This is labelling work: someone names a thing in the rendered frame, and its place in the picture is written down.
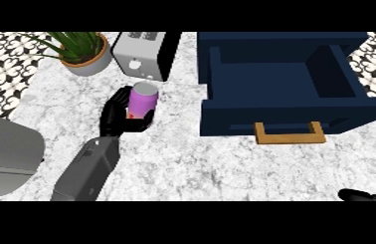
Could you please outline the green potted plant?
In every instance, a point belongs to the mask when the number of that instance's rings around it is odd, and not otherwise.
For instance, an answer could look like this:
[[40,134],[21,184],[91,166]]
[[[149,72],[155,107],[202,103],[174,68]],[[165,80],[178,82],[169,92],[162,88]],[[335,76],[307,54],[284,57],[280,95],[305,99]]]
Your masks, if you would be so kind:
[[50,48],[66,69],[80,77],[99,74],[112,62],[111,45],[100,32],[49,32],[47,35],[60,43],[54,46],[37,36],[22,33],[22,36]]

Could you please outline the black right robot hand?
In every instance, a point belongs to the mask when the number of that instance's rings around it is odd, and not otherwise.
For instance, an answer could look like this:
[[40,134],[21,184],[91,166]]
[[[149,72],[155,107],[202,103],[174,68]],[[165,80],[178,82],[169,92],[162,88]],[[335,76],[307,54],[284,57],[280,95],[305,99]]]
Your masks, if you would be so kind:
[[376,201],[376,194],[348,188],[339,190],[338,196],[343,201]]

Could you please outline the white toaster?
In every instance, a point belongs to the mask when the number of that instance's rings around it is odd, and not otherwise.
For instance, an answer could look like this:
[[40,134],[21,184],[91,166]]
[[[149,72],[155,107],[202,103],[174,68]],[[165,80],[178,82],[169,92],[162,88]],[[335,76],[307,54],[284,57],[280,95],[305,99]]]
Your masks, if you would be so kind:
[[121,32],[112,54],[124,73],[165,82],[169,78],[181,32]]

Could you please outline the dark blue cabinet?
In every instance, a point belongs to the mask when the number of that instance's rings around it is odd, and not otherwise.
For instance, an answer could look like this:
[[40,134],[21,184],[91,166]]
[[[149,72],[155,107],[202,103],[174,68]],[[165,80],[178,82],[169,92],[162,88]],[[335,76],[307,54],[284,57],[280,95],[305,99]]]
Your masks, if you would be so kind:
[[236,63],[299,63],[320,46],[338,46],[348,56],[369,39],[366,32],[198,32],[198,82],[208,82],[208,53]]

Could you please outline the purple can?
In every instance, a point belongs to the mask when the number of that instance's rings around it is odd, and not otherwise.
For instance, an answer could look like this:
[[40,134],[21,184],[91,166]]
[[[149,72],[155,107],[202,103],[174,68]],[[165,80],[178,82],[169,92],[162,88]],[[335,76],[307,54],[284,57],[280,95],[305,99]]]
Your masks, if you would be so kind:
[[128,118],[141,119],[149,110],[156,108],[158,99],[158,87],[150,83],[137,82],[130,93]]

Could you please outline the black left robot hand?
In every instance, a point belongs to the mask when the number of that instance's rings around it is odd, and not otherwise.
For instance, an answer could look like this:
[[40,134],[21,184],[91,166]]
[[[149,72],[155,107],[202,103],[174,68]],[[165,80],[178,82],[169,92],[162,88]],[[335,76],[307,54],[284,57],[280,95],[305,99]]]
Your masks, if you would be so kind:
[[100,136],[119,137],[124,132],[143,132],[153,122],[153,110],[149,110],[141,119],[127,118],[131,89],[131,86],[119,88],[105,103],[100,115]]

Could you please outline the dark blue drawer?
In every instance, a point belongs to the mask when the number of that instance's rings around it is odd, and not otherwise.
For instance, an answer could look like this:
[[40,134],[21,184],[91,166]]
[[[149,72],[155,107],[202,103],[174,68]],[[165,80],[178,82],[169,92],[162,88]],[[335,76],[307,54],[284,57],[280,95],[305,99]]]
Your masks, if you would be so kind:
[[200,104],[199,134],[252,135],[261,122],[268,133],[342,133],[376,121],[376,98],[366,95],[343,52],[318,47],[293,63],[226,63],[209,49],[208,96]]

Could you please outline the grey rounded appliance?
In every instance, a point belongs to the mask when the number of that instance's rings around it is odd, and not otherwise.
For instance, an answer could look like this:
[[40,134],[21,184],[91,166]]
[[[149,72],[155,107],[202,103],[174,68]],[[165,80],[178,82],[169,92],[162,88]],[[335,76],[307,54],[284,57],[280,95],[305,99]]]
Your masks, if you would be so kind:
[[31,128],[0,119],[0,196],[35,174],[44,157],[44,138]]

